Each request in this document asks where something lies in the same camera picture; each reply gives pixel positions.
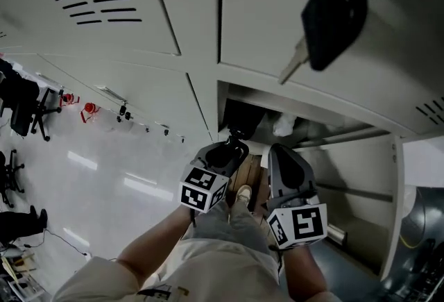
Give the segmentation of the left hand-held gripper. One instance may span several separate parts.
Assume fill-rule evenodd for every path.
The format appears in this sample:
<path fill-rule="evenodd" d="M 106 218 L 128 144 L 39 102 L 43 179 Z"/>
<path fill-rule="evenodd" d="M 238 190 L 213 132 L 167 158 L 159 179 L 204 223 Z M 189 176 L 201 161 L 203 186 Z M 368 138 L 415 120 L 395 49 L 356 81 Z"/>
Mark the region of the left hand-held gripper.
<path fill-rule="evenodd" d="M 200 149 L 182 173 L 179 202 L 195 211 L 208 213 L 224 200 L 230 177 L 248 154 L 248 146 L 240 140 L 217 142 Z"/>

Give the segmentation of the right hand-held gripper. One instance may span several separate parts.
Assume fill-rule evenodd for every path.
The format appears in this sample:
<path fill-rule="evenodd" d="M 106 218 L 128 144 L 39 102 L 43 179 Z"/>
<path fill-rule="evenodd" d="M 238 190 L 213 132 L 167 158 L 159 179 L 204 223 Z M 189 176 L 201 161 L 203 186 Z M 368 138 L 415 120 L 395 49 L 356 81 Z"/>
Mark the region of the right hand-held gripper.
<path fill-rule="evenodd" d="M 268 226 L 279 250 L 313 244 L 327 237 L 327 205 L 314 189 L 314 172 L 298 153 L 274 144 L 268 153 Z"/>

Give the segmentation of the person's right forearm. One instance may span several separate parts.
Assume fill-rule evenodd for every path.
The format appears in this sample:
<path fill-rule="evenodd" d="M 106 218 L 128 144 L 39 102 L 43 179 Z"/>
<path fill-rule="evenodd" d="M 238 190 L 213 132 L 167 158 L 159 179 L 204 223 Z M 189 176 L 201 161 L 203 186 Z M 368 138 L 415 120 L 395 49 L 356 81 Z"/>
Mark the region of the person's right forearm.
<path fill-rule="evenodd" d="M 308 246 L 299 246 L 283 253 L 289 296 L 305 302 L 327 291 L 327 282 Z"/>

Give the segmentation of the person's left forearm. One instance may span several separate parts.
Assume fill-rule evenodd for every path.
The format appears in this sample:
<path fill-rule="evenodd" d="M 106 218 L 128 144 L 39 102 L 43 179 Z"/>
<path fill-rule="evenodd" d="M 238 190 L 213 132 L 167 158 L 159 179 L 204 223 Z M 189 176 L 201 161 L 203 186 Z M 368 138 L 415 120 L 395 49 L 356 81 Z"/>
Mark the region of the person's left forearm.
<path fill-rule="evenodd" d="M 158 270 L 191 223 L 189 209 L 181 205 L 150 230 L 133 240 L 117 257 L 130 271 L 138 287 Z"/>

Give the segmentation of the person's beige shoe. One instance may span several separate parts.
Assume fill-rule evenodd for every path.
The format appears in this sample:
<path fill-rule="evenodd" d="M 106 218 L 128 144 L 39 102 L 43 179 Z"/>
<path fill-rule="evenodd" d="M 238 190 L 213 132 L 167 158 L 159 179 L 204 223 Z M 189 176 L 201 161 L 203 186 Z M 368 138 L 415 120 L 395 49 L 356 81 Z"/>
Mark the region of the person's beige shoe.
<path fill-rule="evenodd" d="M 236 203 L 244 203 L 245 206 L 248 206 L 250 203 L 252 196 L 252 188 L 249 185 L 242 185 L 236 193 L 235 202 Z"/>

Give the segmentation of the white crumpled bag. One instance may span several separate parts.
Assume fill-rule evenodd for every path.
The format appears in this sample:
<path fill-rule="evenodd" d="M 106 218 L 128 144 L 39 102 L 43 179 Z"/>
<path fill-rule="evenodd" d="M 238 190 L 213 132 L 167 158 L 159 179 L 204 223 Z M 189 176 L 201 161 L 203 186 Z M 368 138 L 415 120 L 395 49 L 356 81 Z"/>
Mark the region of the white crumpled bag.
<path fill-rule="evenodd" d="M 273 134 L 276 137 L 286 137 L 293 133 L 297 116 L 282 113 L 273 123 Z"/>

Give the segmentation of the person's grey trousers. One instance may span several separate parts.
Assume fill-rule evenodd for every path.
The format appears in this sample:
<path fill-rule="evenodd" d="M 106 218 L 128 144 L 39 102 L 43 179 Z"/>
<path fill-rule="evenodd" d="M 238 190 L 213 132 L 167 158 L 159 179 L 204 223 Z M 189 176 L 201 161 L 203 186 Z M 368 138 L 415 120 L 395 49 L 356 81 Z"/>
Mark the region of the person's grey trousers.
<path fill-rule="evenodd" d="M 183 240 L 222 240 L 271 255 L 263 230 L 243 201 L 236 201 L 231 207 L 221 201 L 208 213 L 197 216 L 195 222 L 190 224 Z"/>

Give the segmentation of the black key bunch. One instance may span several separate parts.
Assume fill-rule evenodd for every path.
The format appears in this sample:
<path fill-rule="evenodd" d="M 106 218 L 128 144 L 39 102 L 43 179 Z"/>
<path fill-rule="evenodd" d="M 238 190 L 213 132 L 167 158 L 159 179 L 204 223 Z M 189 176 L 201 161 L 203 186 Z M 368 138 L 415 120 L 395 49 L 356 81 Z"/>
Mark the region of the black key bunch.
<path fill-rule="evenodd" d="M 133 116 L 130 112 L 127 111 L 127 107 L 123 104 L 119 109 L 119 114 L 117 115 L 117 122 L 121 123 L 123 120 L 131 121 Z"/>

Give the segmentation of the person's white shirt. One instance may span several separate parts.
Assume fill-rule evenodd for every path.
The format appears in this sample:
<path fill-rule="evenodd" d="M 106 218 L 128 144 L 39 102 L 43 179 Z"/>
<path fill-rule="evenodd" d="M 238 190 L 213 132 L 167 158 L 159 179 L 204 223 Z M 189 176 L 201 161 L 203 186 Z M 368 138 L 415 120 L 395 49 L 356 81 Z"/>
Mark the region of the person's white shirt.
<path fill-rule="evenodd" d="M 181 240 L 140 288 L 117 262 L 94 257 L 56 293 L 53 302 L 341 302 L 331 292 L 294 301 L 278 283 L 269 255 L 222 240 Z"/>

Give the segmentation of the red key tag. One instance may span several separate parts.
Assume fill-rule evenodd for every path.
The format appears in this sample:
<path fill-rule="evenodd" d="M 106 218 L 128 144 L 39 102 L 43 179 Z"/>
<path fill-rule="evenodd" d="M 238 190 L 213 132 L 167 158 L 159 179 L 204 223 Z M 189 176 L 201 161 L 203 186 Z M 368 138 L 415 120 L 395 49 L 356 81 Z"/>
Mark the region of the red key tag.
<path fill-rule="evenodd" d="M 84 124 L 88 121 L 93 121 L 95 116 L 99 113 L 100 107 L 94 103 L 86 103 L 80 111 L 80 117 Z"/>
<path fill-rule="evenodd" d="M 80 97 L 72 93 L 64 93 L 60 96 L 59 106 L 70 106 L 80 102 Z"/>

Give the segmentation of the black-headed key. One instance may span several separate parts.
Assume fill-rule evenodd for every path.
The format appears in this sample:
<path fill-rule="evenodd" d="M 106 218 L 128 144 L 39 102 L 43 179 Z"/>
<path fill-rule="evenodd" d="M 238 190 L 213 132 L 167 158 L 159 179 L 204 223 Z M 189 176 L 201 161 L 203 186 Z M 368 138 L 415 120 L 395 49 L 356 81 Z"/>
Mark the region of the black-headed key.
<path fill-rule="evenodd" d="M 368 0 L 308 0 L 301 12 L 304 35 L 279 75 L 285 84 L 299 66 L 309 63 L 321 72 L 359 37 L 368 14 Z"/>

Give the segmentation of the black office chair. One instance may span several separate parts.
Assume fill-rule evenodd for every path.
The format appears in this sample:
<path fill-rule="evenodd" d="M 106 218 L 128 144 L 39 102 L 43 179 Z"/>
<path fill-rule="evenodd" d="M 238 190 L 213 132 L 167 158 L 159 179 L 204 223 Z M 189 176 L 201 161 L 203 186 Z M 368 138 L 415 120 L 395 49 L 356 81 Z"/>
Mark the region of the black office chair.
<path fill-rule="evenodd" d="M 47 108 L 46 100 L 49 94 L 55 94 L 55 90 L 47 88 L 42 99 L 38 101 L 40 88 L 35 81 L 23 78 L 13 69 L 11 63 L 0 58 L 0 117 L 5 108 L 12 110 L 10 118 L 11 129 L 18 135 L 26 137 L 28 132 L 36 134 L 36 126 L 45 142 L 51 138 L 45 134 L 43 116 L 51 113 L 61 113 L 62 108 Z"/>
<path fill-rule="evenodd" d="M 15 191 L 23 194 L 25 192 L 24 188 L 22 188 L 17 179 L 16 173 L 20 169 L 25 168 L 25 164 L 22 163 L 20 165 L 15 165 L 15 155 L 17 154 L 17 150 L 13 149 L 10 152 L 9 161 L 6 162 L 6 157 L 2 151 L 0 151 L 0 196 L 3 200 L 3 203 L 6 204 L 9 208 L 14 208 L 15 205 L 9 200 L 7 191 Z"/>

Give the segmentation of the cluttered desk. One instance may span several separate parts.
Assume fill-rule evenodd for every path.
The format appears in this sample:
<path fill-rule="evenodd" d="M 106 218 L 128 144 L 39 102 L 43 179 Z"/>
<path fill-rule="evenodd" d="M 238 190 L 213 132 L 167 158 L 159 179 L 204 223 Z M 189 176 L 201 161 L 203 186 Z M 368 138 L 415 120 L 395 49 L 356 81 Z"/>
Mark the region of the cluttered desk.
<path fill-rule="evenodd" d="M 34 253 L 18 246 L 0 246 L 0 269 L 2 278 L 20 302 L 42 302 L 46 290 L 32 276 L 37 270 Z"/>

